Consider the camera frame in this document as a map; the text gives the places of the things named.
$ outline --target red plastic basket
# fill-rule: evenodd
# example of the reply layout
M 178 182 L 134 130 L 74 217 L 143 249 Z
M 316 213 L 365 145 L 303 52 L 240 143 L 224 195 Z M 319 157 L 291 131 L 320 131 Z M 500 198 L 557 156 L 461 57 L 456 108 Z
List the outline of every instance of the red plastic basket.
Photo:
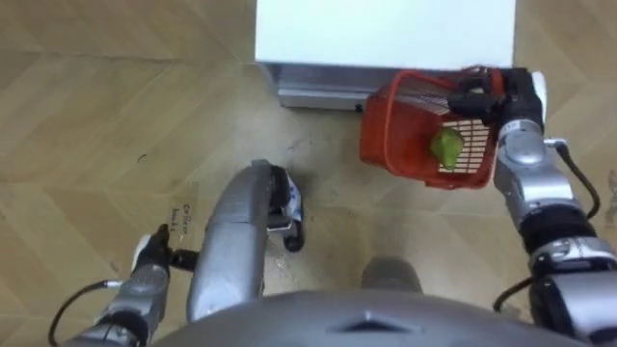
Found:
M 360 158 L 392 174 L 422 180 L 430 187 L 486 186 L 495 161 L 496 130 L 484 126 L 481 120 L 454 115 L 447 107 L 447 96 L 457 82 L 479 73 L 488 73 L 493 92 L 503 94 L 501 75 L 496 69 L 473 67 L 441 76 L 415 70 L 399 72 L 390 86 L 366 102 Z M 431 141 L 443 126 L 458 130 L 465 139 L 452 171 L 440 165 L 430 150 Z

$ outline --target robotic hand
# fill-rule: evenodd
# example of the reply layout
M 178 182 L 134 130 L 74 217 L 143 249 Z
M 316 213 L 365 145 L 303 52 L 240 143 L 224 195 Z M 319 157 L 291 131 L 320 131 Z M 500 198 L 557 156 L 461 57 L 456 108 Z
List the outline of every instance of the robotic hand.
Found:
M 448 101 L 455 113 L 480 115 L 498 129 L 494 183 L 529 254 L 531 277 L 518 287 L 531 285 L 537 325 L 595 344 L 615 340 L 617 254 L 588 222 L 600 207 L 598 194 L 572 161 L 567 142 L 544 138 L 545 111 L 536 93 L 544 86 L 541 74 L 513 68 L 501 76 L 502 97 L 469 98 L 469 84 L 462 83 Z M 552 150 L 590 191 L 594 207 L 587 215 L 568 178 L 555 167 Z

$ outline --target green pear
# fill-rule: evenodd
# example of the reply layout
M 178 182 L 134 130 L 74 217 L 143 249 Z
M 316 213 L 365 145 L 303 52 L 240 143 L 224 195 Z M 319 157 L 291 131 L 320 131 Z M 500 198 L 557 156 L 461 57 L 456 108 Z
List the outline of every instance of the green pear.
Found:
M 431 141 L 431 152 L 447 170 L 454 170 L 464 144 L 465 140 L 460 132 L 443 127 Z

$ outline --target white box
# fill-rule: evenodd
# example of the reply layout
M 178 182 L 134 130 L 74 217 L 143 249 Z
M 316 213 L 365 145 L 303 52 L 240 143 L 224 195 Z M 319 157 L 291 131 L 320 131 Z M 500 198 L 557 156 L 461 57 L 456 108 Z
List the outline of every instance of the white box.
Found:
M 255 60 L 284 106 L 354 109 L 399 69 L 513 64 L 516 0 L 258 0 Z

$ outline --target wire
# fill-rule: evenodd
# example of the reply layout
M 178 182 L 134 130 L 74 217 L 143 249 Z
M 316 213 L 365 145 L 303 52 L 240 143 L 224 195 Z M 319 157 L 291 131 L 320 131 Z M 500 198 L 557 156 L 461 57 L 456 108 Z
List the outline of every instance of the wire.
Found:
M 499 296 L 495 299 L 495 302 L 493 303 L 493 311 L 495 312 L 501 312 L 501 309 L 503 307 L 503 303 L 506 302 L 506 300 L 510 299 L 511 296 L 513 296 L 514 294 L 520 292 L 521 290 L 527 288 L 529 285 L 531 285 L 531 282 L 533 281 L 532 277 L 528 277 L 524 280 L 521 280 L 520 282 L 514 284 L 513 286 L 509 287 L 508 289 L 504 290 L 503 293 L 499 294 Z
M 85 287 L 79 289 L 75 294 L 71 295 L 60 306 L 60 309 L 58 309 L 58 312 L 56 312 L 54 319 L 51 321 L 51 325 L 49 326 L 49 332 L 47 333 L 47 342 L 49 343 L 49 345 L 53 347 L 58 346 L 58 341 L 56 341 L 56 329 L 58 328 L 58 323 L 60 323 L 60 319 L 62 318 L 63 314 L 65 314 L 65 311 L 67 310 L 67 308 L 75 300 L 77 300 L 82 295 L 95 291 L 97 289 L 105 289 L 109 287 L 118 287 L 118 286 L 120 286 L 120 282 L 116 280 L 101 280 L 101 281 L 86 285 Z
M 591 195 L 593 205 L 591 206 L 589 212 L 587 212 L 587 219 L 589 220 L 594 218 L 596 214 L 598 214 L 598 211 L 600 211 L 601 206 L 600 195 L 598 195 L 598 191 L 589 181 L 589 179 L 587 179 L 585 174 L 578 168 L 574 160 L 572 160 L 572 156 L 570 155 L 570 150 L 568 149 L 568 146 L 566 146 L 565 144 L 559 144 L 555 147 L 555 150 L 557 151 L 557 153 L 559 153 L 559 156 L 561 157 L 563 162 L 566 163 L 570 171 L 572 171 L 572 173 L 578 178 L 580 183 L 582 183 L 585 189 L 587 189 L 589 195 Z
M 570 171 L 578 178 L 580 183 L 587 189 L 589 195 L 591 196 L 591 200 L 593 202 L 591 209 L 587 212 L 587 219 L 590 220 L 598 214 L 600 211 L 600 195 L 598 191 L 594 187 L 594 185 L 589 181 L 587 176 L 578 168 L 577 164 L 572 159 L 572 155 L 570 155 L 570 150 L 566 144 L 556 144 L 555 150 L 559 153 L 561 160 L 566 163 Z M 533 278 L 529 277 L 527 279 L 521 280 L 520 282 L 514 284 L 510 288 L 503 291 L 503 293 L 499 294 L 499 296 L 495 299 L 493 303 L 493 310 L 495 312 L 501 312 L 503 304 L 513 295 L 517 294 L 521 290 L 527 288 L 533 282 Z

